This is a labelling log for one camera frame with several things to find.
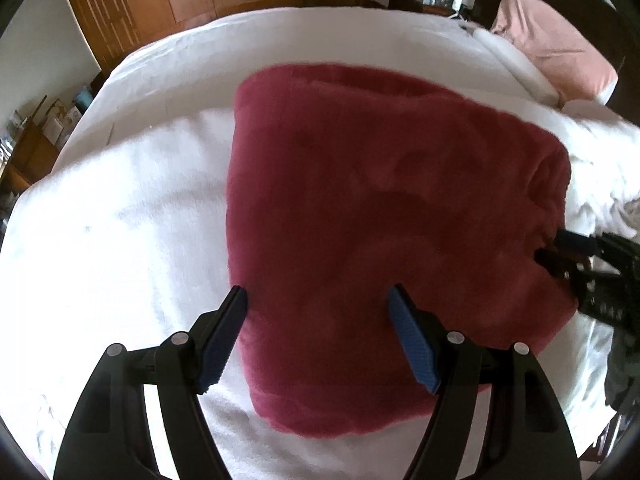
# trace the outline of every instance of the bed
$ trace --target bed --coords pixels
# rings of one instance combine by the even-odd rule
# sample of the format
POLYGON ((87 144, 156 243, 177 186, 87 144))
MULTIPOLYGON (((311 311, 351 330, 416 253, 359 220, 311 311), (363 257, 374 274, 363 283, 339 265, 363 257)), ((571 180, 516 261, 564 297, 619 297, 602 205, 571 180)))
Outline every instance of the bed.
MULTIPOLYGON (((636 234, 627 216, 612 213, 631 202, 634 186, 640 190, 637 179, 623 178, 637 177, 631 157, 603 156, 610 138, 596 133, 583 147, 588 130, 580 121, 534 102, 454 21, 375 9, 272 9, 160 40, 114 70, 51 175, 18 201, 0 253, 0 352, 11 356, 0 360, 0 415, 50 478, 104 349, 116 341, 154 346, 228 292, 225 180, 236 87, 272 64, 329 61, 417 75, 551 131, 572 156, 567 227, 636 234)), ((614 415, 602 386, 610 337, 576 314, 539 355, 578 455, 614 415)), ((177 478, 157 397, 152 388, 145 393, 160 471, 177 478)), ((475 469, 488 399, 479 396, 460 476, 475 469)), ((427 425, 420 418, 330 440, 277 433, 252 407, 237 350, 200 403, 231 475, 243 479, 401 478, 427 425)))

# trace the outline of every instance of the folded red blanket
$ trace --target folded red blanket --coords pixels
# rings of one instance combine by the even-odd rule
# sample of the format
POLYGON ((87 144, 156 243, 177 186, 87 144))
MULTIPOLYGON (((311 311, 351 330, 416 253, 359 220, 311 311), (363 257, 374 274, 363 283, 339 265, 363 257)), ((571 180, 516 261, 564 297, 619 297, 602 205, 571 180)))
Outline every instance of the folded red blanket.
POLYGON ((431 413, 386 310, 416 305, 484 346, 540 351, 575 312, 533 261, 563 225, 550 133, 398 73, 279 66, 236 94, 226 234, 249 295, 257 413, 306 436, 431 413))

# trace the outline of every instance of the pillow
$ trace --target pillow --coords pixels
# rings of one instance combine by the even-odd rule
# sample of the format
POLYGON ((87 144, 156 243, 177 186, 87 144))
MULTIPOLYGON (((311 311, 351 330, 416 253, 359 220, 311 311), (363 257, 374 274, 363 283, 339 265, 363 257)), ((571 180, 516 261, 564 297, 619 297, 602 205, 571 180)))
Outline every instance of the pillow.
POLYGON ((538 67, 563 104, 595 100, 618 80, 611 63, 541 0, 502 0, 491 31, 513 43, 538 67))
POLYGON ((562 113, 574 119, 587 119, 604 122, 619 122, 624 119, 605 105, 594 101, 578 99, 569 101, 562 108, 562 113))
POLYGON ((618 78, 616 78, 615 81, 612 81, 612 83, 609 86, 607 86, 602 92, 596 95, 596 98, 594 99, 594 101, 596 101, 597 103, 600 103, 601 105, 607 104, 609 102, 609 99, 611 99, 611 96, 613 95, 613 92, 615 91, 617 84, 618 84, 618 78))
POLYGON ((560 96, 529 58, 515 48, 509 41, 490 33, 484 28, 476 28, 472 36, 482 43, 511 75, 524 86, 531 96, 540 104, 557 107, 560 96))

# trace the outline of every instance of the blue gripper pad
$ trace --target blue gripper pad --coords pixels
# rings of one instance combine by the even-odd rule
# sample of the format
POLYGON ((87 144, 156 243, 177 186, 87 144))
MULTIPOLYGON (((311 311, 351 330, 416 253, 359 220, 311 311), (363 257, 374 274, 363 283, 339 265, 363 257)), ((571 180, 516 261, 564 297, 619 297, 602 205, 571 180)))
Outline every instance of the blue gripper pad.
POLYGON ((415 380, 425 386, 431 394, 440 387, 436 366, 436 352, 420 330, 414 312, 416 308, 406 299, 402 289, 394 286, 386 297, 389 317, 396 329, 404 355, 414 373, 415 380))
POLYGON ((246 291, 235 286, 217 311, 207 312, 198 318, 198 328, 207 327, 203 331, 209 332, 200 349, 200 373, 196 378, 198 394, 203 394, 210 386, 218 384, 244 323, 247 305, 246 291))

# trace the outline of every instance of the pink pillow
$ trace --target pink pillow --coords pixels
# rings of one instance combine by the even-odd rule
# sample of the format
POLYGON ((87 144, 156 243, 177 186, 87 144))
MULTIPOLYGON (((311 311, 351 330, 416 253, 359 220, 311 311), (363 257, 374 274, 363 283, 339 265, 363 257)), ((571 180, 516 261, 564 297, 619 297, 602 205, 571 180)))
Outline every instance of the pink pillow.
POLYGON ((541 0, 502 0, 491 31, 511 41, 538 67, 562 103, 594 100, 618 80, 611 63, 541 0))

